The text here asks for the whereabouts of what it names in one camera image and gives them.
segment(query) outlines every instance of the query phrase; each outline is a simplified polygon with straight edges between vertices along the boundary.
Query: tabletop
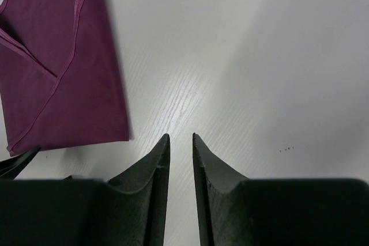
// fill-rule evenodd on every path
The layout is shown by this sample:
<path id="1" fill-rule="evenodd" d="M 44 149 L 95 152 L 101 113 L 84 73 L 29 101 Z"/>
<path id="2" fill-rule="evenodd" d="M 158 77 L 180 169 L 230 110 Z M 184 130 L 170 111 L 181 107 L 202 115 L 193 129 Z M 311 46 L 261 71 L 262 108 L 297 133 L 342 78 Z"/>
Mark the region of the tabletop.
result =
<path id="1" fill-rule="evenodd" d="M 165 245 L 199 245 L 193 132 L 250 178 L 369 180 L 368 0 L 106 1 L 132 139 L 41 152 L 18 179 L 106 180 L 169 133 Z"/>

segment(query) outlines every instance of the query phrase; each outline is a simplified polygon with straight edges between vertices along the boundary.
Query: maroon cloth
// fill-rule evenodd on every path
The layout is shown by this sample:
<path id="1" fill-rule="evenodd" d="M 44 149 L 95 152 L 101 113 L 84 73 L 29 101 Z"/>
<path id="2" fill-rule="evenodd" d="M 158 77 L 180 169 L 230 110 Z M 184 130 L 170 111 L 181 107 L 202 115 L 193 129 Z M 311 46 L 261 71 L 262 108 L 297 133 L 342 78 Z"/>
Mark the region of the maroon cloth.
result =
<path id="1" fill-rule="evenodd" d="M 0 94 L 12 156 L 127 141 L 104 0 L 4 0 Z"/>

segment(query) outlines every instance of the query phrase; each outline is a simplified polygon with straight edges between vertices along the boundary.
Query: white surface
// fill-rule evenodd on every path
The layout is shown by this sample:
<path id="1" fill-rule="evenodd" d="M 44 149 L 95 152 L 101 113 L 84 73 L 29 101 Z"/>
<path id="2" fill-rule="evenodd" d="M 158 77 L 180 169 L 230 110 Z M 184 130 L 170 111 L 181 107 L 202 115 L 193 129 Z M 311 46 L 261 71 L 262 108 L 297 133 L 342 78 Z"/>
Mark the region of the white surface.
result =
<path id="1" fill-rule="evenodd" d="M 248 177 L 369 179 L 368 0 L 107 2 L 134 139 L 40 153 L 20 178 L 108 179 L 169 133 L 166 245 L 199 245 L 192 132 Z"/>

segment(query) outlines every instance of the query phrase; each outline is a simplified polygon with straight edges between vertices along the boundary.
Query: folded cloth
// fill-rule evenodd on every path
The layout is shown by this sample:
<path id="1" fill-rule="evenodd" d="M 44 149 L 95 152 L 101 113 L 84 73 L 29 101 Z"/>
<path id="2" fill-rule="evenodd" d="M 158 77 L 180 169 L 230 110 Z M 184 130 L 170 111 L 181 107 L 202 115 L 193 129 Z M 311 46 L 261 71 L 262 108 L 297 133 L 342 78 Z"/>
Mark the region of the folded cloth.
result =
<path id="1" fill-rule="evenodd" d="M 104 0 L 4 0 L 0 95 L 11 156 L 127 141 Z"/>

